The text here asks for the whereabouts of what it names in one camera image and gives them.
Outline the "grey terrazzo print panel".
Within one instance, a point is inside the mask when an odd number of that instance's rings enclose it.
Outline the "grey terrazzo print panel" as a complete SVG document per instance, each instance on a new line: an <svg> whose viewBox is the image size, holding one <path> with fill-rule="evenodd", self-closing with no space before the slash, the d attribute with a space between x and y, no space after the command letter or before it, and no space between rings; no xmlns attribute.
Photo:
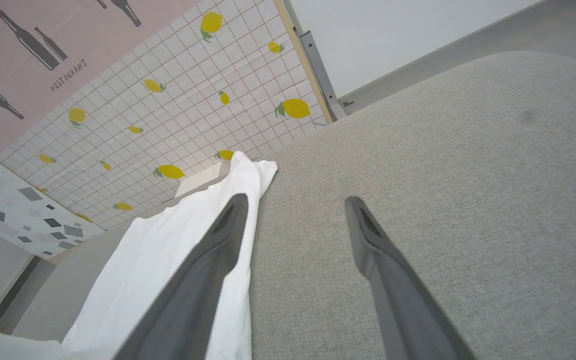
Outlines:
<svg viewBox="0 0 576 360"><path fill-rule="evenodd" d="M0 237L43 259L103 233L0 164Z"/></svg>

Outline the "pink bottle print poster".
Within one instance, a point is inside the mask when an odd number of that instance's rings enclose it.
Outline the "pink bottle print poster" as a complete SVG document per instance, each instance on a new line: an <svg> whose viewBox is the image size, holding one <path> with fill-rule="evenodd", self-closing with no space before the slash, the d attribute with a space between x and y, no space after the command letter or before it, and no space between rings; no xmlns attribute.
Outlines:
<svg viewBox="0 0 576 360"><path fill-rule="evenodd" d="M0 153L200 0L0 0Z"/></svg>

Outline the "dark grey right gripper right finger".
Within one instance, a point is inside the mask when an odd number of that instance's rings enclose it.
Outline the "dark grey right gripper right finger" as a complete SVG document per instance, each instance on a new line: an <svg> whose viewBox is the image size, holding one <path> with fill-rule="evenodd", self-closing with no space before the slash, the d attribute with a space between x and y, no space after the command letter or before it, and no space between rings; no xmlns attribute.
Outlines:
<svg viewBox="0 0 576 360"><path fill-rule="evenodd" d="M370 284L387 360L476 360L366 203L347 197L345 216L355 265Z"/></svg>

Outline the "white flat strip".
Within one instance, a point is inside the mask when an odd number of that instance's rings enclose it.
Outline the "white flat strip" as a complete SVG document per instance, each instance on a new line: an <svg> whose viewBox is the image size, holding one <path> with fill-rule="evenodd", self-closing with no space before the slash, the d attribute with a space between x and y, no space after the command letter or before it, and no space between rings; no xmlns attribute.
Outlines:
<svg viewBox="0 0 576 360"><path fill-rule="evenodd" d="M201 187L202 185L212 182L220 177L222 163L214 164L205 170L195 173L194 175L181 180L174 195L175 198L182 196L190 191Z"/></svg>

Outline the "grey fabric sofa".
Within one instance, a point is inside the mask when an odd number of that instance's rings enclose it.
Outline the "grey fabric sofa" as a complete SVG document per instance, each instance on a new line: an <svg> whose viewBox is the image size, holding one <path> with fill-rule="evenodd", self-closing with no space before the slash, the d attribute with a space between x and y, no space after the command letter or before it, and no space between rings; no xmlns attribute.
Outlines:
<svg viewBox="0 0 576 360"><path fill-rule="evenodd" d="M386 360L357 196L479 360L576 360L576 59L488 55L259 161L252 360ZM66 256L22 326L64 341L129 226Z"/></svg>

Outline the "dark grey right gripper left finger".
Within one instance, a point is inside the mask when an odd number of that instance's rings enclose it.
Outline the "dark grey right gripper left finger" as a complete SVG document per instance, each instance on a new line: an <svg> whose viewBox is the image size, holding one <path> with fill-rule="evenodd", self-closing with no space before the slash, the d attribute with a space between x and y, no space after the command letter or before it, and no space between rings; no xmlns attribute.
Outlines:
<svg viewBox="0 0 576 360"><path fill-rule="evenodd" d="M234 194L113 360L205 360L226 276L238 263L249 199Z"/></svg>

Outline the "white garment with black stitching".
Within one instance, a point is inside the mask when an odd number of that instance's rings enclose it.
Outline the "white garment with black stitching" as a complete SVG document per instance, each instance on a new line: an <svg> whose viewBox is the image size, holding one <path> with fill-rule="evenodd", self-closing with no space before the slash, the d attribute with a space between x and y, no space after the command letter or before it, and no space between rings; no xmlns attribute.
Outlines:
<svg viewBox="0 0 576 360"><path fill-rule="evenodd" d="M235 152L224 180L151 218L133 221L106 262L63 341L0 333L0 360L111 360L227 201L247 195L238 260L224 280L207 360L252 360L251 257L259 203L278 164Z"/></svg>

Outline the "grey metal bracket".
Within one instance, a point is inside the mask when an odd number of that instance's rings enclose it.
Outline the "grey metal bracket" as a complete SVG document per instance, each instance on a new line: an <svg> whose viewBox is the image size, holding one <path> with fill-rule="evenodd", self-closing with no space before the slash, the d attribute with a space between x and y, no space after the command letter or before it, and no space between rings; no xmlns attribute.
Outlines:
<svg viewBox="0 0 576 360"><path fill-rule="evenodd" d="M313 34L307 30L300 36L300 41L310 69L317 82L318 92L322 95L323 103L330 116L330 122L334 123L348 116L345 107L339 102L338 96L333 89L332 82L323 63L322 56L314 40Z"/></svg>

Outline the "lemon print grid panel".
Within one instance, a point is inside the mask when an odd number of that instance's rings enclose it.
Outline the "lemon print grid panel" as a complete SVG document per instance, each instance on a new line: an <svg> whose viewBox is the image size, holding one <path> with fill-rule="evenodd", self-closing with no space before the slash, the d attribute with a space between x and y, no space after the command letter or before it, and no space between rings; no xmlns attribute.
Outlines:
<svg viewBox="0 0 576 360"><path fill-rule="evenodd" d="M0 163L103 230L183 181L330 123L286 0L201 0L48 112Z"/></svg>

